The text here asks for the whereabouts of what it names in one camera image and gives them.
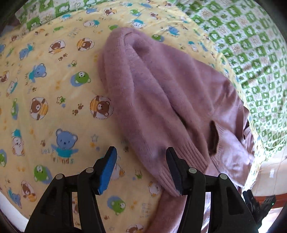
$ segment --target knit fabric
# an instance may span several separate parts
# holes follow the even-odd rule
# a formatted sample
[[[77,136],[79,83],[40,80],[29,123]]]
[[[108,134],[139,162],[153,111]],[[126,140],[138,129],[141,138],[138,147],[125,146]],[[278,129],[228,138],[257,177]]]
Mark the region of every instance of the knit fabric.
[[[228,148],[230,153],[239,152],[235,168],[228,173],[231,179],[232,174],[238,178],[243,170],[248,174],[252,161],[240,143],[247,116],[236,90],[222,74],[130,28],[113,30],[98,70],[123,134],[171,195],[179,194],[166,163],[166,149],[173,146],[191,167],[205,172],[211,162],[208,144],[212,143],[212,121],[223,143],[212,159],[215,166],[226,173],[226,167],[234,167],[234,156],[226,153]],[[236,184],[244,185],[244,179]]]

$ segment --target star print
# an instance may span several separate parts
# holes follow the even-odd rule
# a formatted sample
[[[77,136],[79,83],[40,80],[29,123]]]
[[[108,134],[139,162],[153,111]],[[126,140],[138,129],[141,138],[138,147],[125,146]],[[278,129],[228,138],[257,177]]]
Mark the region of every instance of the star print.
[[[91,138],[92,138],[92,142],[97,142],[99,136],[94,134],[93,136],[91,136]]]
[[[237,62],[234,61],[234,59],[232,59],[232,60],[230,61],[230,63],[231,63],[232,65],[235,65]]]
[[[239,33],[237,33],[236,34],[236,36],[238,36],[239,38],[242,38],[243,36],[242,36],[242,34],[239,32]]]
[[[210,27],[209,26],[207,26],[207,25],[203,25],[203,30],[205,30],[205,31],[207,31],[208,32],[208,30],[210,29]]]

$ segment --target pink sweater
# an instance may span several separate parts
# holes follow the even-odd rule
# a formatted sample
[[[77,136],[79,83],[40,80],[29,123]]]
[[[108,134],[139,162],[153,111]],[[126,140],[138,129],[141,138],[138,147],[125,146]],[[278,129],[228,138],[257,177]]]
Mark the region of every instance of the pink sweater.
[[[130,28],[112,31],[98,71],[124,136],[166,190],[147,232],[175,231],[183,212],[186,198],[165,159],[170,146],[190,167],[244,186],[253,161],[249,112],[225,76]]]

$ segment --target blue bear illustration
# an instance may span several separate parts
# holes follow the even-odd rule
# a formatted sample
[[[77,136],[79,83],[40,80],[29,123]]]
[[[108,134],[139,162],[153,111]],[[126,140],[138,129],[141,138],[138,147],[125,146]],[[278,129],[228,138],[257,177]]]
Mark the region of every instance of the blue bear illustration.
[[[29,79],[34,83],[35,78],[38,77],[46,77],[46,67],[44,66],[43,63],[38,65],[37,67],[34,66],[33,71],[29,73]]]
[[[179,34],[178,34],[179,30],[177,30],[175,27],[172,27],[172,26],[170,26],[170,25],[168,26],[168,31],[169,31],[170,34],[172,34],[172,35],[174,35],[174,36],[179,35]]]
[[[70,133],[69,131],[63,131],[57,129],[57,145],[51,145],[51,147],[58,153],[58,156],[63,158],[70,158],[72,154],[77,153],[78,149],[72,149],[78,140],[78,136]]]
[[[141,3],[140,5],[146,8],[152,8],[152,6],[148,3]]]
[[[13,193],[11,188],[9,188],[7,192],[8,192],[9,197],[12,199],[12,201],[15,204],[17,204],[20,208],[22,208],[21,201],[20,201],[21,199],[20,194]]]
[[[202,42],[199,42],[198,44],[201,45],[201,47],[204,51],[208,52],[208,49],[204,46],[204,44]]]
[[[88,8],[87,9],[87,14],[91,14],[91,13],[94,13],[94,12],[97,12],[98,10],[97,10],[97,8]]]
[[[0,53],[2,53],[5,49],[6,45],[0,44]]]
[[[32,50],[33,50],[33,46],[31,46],[30,44],[27,44],[27,48],[22,49],[19,53],[20,60],[23,60],[24,57],[28,57],[29,52],[31,52]]]

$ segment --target black gripper frame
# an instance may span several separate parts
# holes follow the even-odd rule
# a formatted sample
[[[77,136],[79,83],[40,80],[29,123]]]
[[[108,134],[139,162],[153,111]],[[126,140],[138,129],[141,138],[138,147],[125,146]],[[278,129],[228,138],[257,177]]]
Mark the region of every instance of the black gripper frame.
[[[208,233],[258,233],[250,211],[226,174],[208,176],[190,168],[173,147],[166,150],[166,161],[176,189],[187,195],[177,233],[201,232],[206,192],[211,192]]]
[[[100,177],[111,157],[113,167],[117,159],[115,147],[98,159],[92,168],[78,175],[58,174],[52,180],[25,229],[25,233],[105,233],[95,195],[100,195]],[[78,193],[81,230],[74,227],[72,192]]]

